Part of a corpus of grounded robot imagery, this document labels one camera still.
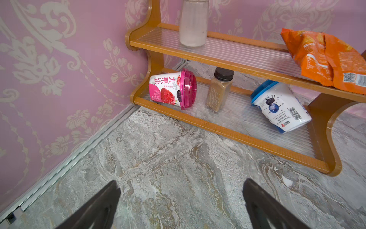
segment floral wallpaper pattern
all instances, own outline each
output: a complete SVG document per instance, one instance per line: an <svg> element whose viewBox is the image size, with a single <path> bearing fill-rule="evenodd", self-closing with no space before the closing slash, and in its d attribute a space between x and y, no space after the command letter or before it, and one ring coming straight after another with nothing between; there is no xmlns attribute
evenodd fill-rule
<svg viewBox="0 0 366 229"><path fill-rule="evenodd" d="M366 2L350 1L210 0L209 30L279 43L282 27L323 31L362 52ZM178 25L182 0L160 4L162 22ZM129 104L147 59L127 50L124 35L142 23L148 5L4 0L1 6L0 211ZM164 61L172 67L180 59ZM355 107L349 111L366 117L364 104Z"/></svg>
<svg viewBox="0 0 366 229"><path fill-rule="evenodd" d="M1 6L0 211L121 112L147 70L123 40L147 1Z"/></svg>

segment chip bag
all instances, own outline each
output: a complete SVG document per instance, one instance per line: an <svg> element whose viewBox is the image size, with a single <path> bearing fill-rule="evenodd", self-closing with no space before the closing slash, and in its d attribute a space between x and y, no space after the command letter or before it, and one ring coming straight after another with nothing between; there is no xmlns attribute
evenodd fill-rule
<svg viewBox="0 0 366 229"><path fill-rule="evenodd" d="M281 36L303 76L366 95L366 61L350 45L320 32L282 29Z"/></svg>
<svg viewBox="0 0 366 229"><path fill-rule="evenodd" d="M323 33L282 29L281 36L303 76L324 86L333 86L332 68L325 57Z"/></svg>
<svg viewBox="0 0 366 229"><path fill-rule="evenodd" d="M366 61L352 46L325 35L325 56L333 68L334 87L366 95Z"/></svg>

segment glass jar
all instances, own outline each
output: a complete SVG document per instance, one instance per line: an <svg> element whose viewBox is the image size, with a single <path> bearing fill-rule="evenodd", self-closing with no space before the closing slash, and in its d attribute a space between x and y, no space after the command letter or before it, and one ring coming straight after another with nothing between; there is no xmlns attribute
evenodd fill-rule
<svg viewBox="0 0 366 229"><path fill-rule="evenodd" d="M179 25L179 41L185 46L198 47L206 42L208 0L183 0Z"/></svg>
<svg viewBox="0 0 366 229"><path fill-rule="evenodd" d="M211 80L208 89L206 106L211 107L213 111L218 112L224 105L229 95L234 71L217 67L214 77Z"/></svg>

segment black cap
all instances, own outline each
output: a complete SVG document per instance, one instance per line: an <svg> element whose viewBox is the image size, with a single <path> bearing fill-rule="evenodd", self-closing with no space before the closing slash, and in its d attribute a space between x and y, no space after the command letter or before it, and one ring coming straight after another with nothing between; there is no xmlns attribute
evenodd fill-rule
<svg viewBox="0 0 366 229"><path fill-rule="evenodd" d="M220 81L230 81L234 76L234 71L217 67L214 76Z"/></svg>

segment shelf board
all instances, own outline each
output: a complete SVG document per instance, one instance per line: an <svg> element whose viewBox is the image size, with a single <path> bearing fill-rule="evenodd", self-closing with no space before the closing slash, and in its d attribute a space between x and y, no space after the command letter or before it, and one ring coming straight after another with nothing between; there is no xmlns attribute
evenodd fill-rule
<svg viewBox="0 0 366 229"><path fill-rule="evenodd" d="M178 29L160 23L138 39L130 40L130 45L366 103L366 95L322 86L301 76L301 69L280 45L271 47L268 42L210 32L204 46L192 48L180 44Z"/></svg>
<svg viewBox="0 0 366 229"><path fill-rule="evenodd" d="M197 77L196 79L198 82L197 95L192 107L182 111L178 106L152 102L206 122L214 123L238 133L245 134L253 137L253 139L256 138L278 147L283 147L315 158L306 125L289 133L279 133L275 126L268 121L259 109L251 106L251 99L248 96L251 91L239 91L239 88L237 87L231 88L223 109L219 112L214 112L206 106L209 88L208 84L210 80L201 77ZM151 101L149 94L146 94L144 99Z"/></svg>

